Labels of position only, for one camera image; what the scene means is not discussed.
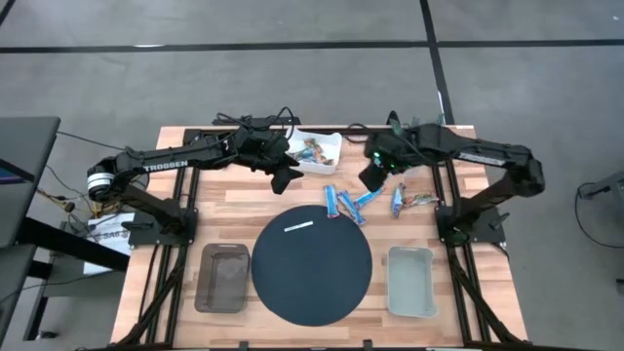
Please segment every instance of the gray floor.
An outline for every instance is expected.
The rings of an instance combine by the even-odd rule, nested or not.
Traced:
[[[624,38],[617,0],[435,0],[431,8],[439,40]],[[17,0],[0,28],[0,46],[424,38],[418,2],[407,0]],[[503,206],[530,338],[621,349],[624,296],[614,280],[624,277],[624,255],[584,238],[572,205],[579,183],[624,164],[624,48],[441,53],[456,122],[527,145],[544,164],[546,192]],[[218,111],[266,115],[285,104],[307,124],[379,123],[390,109],[422,121],[440,113],[426,49],[0,55],[0,115],[57,115],[64,131],[135,148],[153,147],[163,125],[210,124]],[[50,165],[84,190],[87,168],[109,151],[60,137]],[[49,174],[41,186],[65,192]],[[580,212],[593,235],[624,245],[608,197]],[[30,214],[64,219],[42,200]],[[94,282],[80,297],[56,298],[43,324],[60,338],[25,343],[34,292],[23,293],[3,349],[104,345],[121,286]]]

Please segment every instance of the white bowl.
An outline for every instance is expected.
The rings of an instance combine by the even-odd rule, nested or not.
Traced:
[[[291,133],[291,128],[286,131],[288,136]],[[320,135],[314,133],[302,132],[297,128],[294,128],[291,139],[289,140],[289,153],[301,151],[305,148],[304,140],[314,138],[317,143],[323,147],[323,155],[329,160],[333,160],[333,165],[327,166],[322,164],[316,164],[312,162],[300,161],[298,167],[292,167],[294,170],[301,172],[315,173],[319,175],[332,175],[335,172],[336,166],[338,166],[338,159],[340,158],[340,147],[342,147],[342,135],[340,133],[334,133],[332,135]]]

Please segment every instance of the wrapped snack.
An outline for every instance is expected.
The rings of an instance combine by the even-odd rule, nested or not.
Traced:
[[[401,208],[403,207],[403,192],[406,189],[406,185],[400,183],[394,189],[394,194],[392,195],[392,202],[390,203],[392,210],[392,216],[395,218],[399,217],[399,213],[401,212]]]
[[[414,196],[408,196],[403,199],[403,206],[405,208],[410,208],[418,205],[426,205],[431,204],[433,202],[438,201],[438,197],[433,194],[417,194]]]
[[[299,162],[317,163],[326,166],[333,165],[333,159],[328,159],[323,154],[323,147],[315,138],[308,138],[303,141],[304,148],[301,151],[291,152],[289,156]]]
[[[338,196],[338,200],[351,214],[353,221],[355,221],[355,223],[358,225],[364,225],[364,223],[366,223],[366,220],[360,215],[360,212],[358,211],[358,209],[355,207],[355,205],[351,201],[351,198],[349,198],[349,193],[346,190],[344,190],[344,191],[338,192],[337,196]]]
[[[328,217],[338,217],[340,215],[340,212],[338,211],[338,199],[335,195],[335,188],[333,185],[327,185],[325,187],[325,202],[328,206]]]
[[[360,196],[358,200],[355,201],[355,207],[358,210],[363,209],[367,203],[374,200],[374,198],[376,198],[377,195],[381,194],[382,191],[383,191],[383,185],[380,188],[378,188],[377,191],[374,191],[374,192],[367,191],[366,194]]]

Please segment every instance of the candy bar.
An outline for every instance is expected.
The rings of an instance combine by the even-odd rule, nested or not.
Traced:
[[[355,207],[355,205],[351,201],[351,198],[349,198],[349,193],[346,190],[344,190],[344,191],[340,191],[337,194],[337,196],[338,196],[338,200],[351,214],[353,221],[355,221],[355,223],[358,225],[364,225],[364,223],[366,223],[366,220],[360,215],[360,212],[358,211],[358,209]]]
[[[328,217],[336,218],[340,215],[338,211],[338,200],[335,195],[335,188],[333,185],[327,185],[325,187],[325,203],[328,206]]]
[[[400,183],[399,186],[394,189],[390,209],[392,210],[392,216],[395,218],[399,217],[399,213],[401,212],[401,208],[403,207],[403,191],[405,189],[406,185],[403,183]]]
[[[405,208],[410,208],[418,205],[431,204],[436,201],[438,201],[438,197],[433,194],[417,194],[403,199],[403,206]]]
[[[377,197],[377,195],[381,194],[381,192],[383,191],[383,186],[381,186],[380,188],[378,188],[376,191],[374,192],[370,192],[368,191],[366,194],[360,196],[358,198],[358,200],[355,201],[354,205],[358,210],[361,210],[364,208],[364,206],[369,203],[370,201],[374,200],[374,198]]]

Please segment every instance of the table leg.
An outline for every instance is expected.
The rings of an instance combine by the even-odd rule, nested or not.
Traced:
[[[69,254],[78,259],[122,272],[126,271],[130,260],[125,254],[29,217],[26,217],[21,224],[18,241],[54,252]]]

